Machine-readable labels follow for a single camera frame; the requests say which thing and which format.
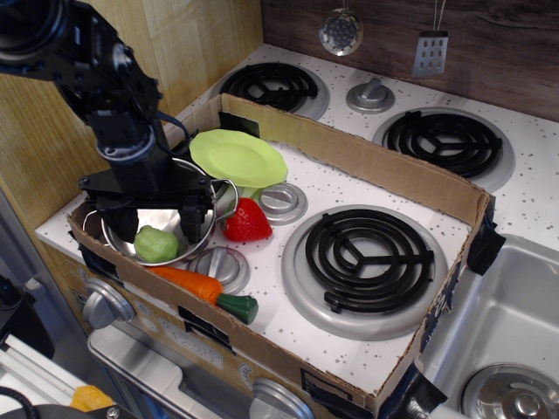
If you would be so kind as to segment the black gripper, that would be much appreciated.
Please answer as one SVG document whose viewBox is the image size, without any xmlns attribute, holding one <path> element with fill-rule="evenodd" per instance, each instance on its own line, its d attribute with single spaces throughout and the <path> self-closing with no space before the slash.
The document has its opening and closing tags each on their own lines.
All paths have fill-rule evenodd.
<svg viewBox="0 0 559 419">
<path fill-rule="evenodd" d="M 209 176 L 178 159 L 164 141 L 150 141 L 143 148 L 102 146 L 99 151 L 110 169 L 83 176 L 78 187 L 106 210 L 104 221 L 119 239 L 134 242 L 137 209 L 180 210 L 189 243 L 203 239 L 206 215 L 215 202 Z"/>
</svg>

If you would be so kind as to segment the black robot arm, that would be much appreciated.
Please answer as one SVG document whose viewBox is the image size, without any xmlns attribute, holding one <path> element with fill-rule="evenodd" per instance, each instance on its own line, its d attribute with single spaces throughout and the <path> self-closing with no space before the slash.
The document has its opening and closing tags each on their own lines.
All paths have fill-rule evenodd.
<svg viewBox="0 0 559 419">
<path fill-rule="evenodd" d="M 52 82 L 89 126 L 108 169 L 79 187 L 121 239 L 132 242 L 140 210 L 176 210 L 193 244 L 213 206 L 210 178 L 189 171 L 171 150 L 158 83 L 91 5 L 79 1 L 4 1 L 1 71 Z"/>
</svg>

